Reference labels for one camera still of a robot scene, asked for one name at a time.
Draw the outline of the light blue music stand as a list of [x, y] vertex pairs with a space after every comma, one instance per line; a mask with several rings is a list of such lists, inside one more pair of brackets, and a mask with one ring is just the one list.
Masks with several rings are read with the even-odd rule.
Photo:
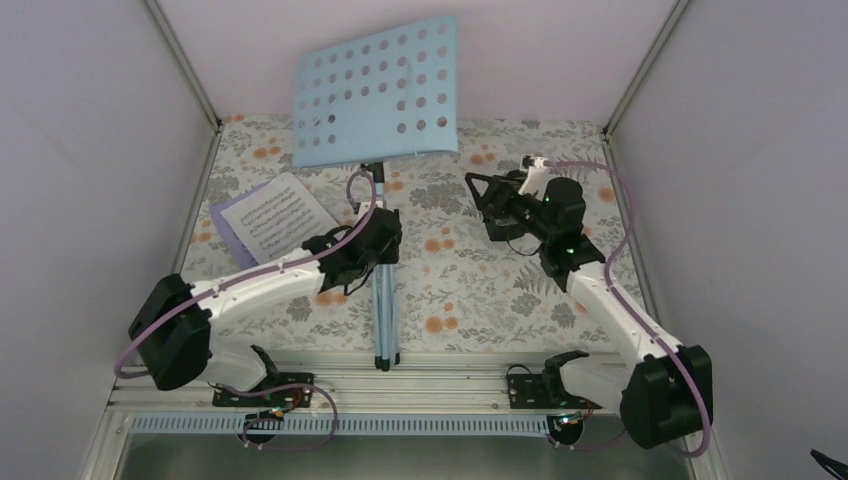
[[385, 163], [455, 153], [458, 22], [435, 17], [302, 55], [296, 63], [295, 168], [354, 165], [371, 184], [349, 202], [359, 215], [305, 242], [321, 258], [326, 288], [369, 286], [374, 363], [400, 362], [401, 218], [386, 200]]

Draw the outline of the white sheet music page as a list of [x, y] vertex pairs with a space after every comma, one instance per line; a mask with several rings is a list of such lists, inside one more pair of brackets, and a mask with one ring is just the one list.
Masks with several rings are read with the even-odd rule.
[[259, 265], [338, 226], [291, 173], [267, 182], [262, 189], [225, 209], [223, 216]]

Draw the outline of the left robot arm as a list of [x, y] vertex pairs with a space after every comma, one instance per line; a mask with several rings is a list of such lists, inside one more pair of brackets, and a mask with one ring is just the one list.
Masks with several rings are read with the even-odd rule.
[[335, 288], [349, 296], [379, 265], [399, 260], [398, 210], [368, 209], [354, 226], [314, 236], [291, 253], [234, 275], [189, 283], [161, 278], [128, 329], [131, 350], [161, 391], [203, 380], [239, 391], [263, 405], [278, 391], [278, 377], [260, 345], [216, 339], [230, 323], [261, 310]]

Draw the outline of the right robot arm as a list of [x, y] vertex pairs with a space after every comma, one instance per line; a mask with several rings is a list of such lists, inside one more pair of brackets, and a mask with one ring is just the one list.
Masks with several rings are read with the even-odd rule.
[[712, 362], [700, 346], [686, 347], [620, 288], [605, 256], [584, 232], [586, 203], [579, 182], [555, 177], [468, 173], [465, 182], [490, 240], [538, 240], [543, 272], [583, 306], [613, 342], [622, 363], [606, 365], [581, 350], [557, 354], [541, 373], [544, 399], [565, 407], [575, 398], [615, 413], [624, 432], [650, 449], [696, 432], [710, 440]]

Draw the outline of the floral patterned mat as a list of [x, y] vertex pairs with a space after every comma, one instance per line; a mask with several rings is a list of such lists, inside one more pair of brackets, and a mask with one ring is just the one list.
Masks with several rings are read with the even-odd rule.
[[[241, 268], [213, 226], [211, 207], [290, 169], [297, 144], [288, 115], [237, 115], [223, 127], [215, 163], [182, 269], [188, 281]], [[606, 163], [600, 127], [589, 122], [460, 119], [458, 153], [385, 164], [388, 204], [400, 210], [396, 267], [401, 340], [406, 352], [615, 350], [587, 308], [544, 275], [538, 257], [489, 241], [464, 181], [517, 169], [524, 154]], [[308, 169], [295, 176], [339, 224], [355, 218], [345, 184], [355, 167]], [[606, 172], [553, 170], [578, 180], [587, 210], [584, 233], [608, 256], [624, 235]], [[277, 350], [373, 352], [370, 289], [340, 288], [282, 302], [223, 327], [220, 338]]]

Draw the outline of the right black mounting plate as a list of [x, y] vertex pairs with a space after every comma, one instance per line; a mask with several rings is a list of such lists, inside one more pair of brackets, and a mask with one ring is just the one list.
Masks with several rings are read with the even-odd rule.
[[560, 383], [542, 374], [527, 372], [506, 375], [508, 400], [514, 410], [587, 409], [589, 402], [567, 393]]

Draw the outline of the black mounting plate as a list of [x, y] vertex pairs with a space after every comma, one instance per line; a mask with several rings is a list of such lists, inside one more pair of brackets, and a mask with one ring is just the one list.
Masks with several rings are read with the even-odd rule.
[[589, 402], [567, 393], [560, 383], [542, 374], [527, 372], [506, 375], [508, 400], [514, 410], [587, 409]]
[[289, 410], [308, 407], [315, 375], [305, 372], [283, 372], [262, 380], [248, 395], [237, 395], [227, 389], [216, 389], [212, 405], [221, 408], [258, 408]]

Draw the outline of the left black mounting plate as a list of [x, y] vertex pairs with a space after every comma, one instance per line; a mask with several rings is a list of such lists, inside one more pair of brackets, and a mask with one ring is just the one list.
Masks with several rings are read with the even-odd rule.
[[308, 407], [315, 375], [305, 372], [283, 372], [262, 380], [248, 395], [237, 395], [227, 389], [216, 389], [212, 405], [221, 408], [258, 408], [289, 410]]

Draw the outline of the black object at corner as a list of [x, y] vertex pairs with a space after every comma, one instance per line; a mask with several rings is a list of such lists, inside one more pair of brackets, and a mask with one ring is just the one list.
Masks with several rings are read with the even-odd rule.
[[836, 480], [848, 480], [848, 466], [839, 460], [831, 458], [824, 453], [811, 449], [810, 455], [813, 460], [829, 475]]

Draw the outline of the aluminium rail base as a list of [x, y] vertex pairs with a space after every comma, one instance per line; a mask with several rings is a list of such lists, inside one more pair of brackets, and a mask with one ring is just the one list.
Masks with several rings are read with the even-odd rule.
[[[522, 364], [541, 369], [544, 352], [415, 353], [405, 352], [401, 363], [387, 372], [375, 369], [366, 352], [276, 351], [272, 358], [291, 372], [315, 375], [308, 407], [294, 413], [330, 414], [535, 414], [547, 419], [575, 412], [514, 410], [510, 408], [506, 371]], [[159, 391], [149, 378], [117, 380], [106, 404], [94, 453], [85, 478], [106, 478], [118, 471], [118, 452], [130, 432], [133, 417], [141, 413], [246, 413], [269, 409], [221, 408], [212, 405], [213, 387], [193, 381]]]

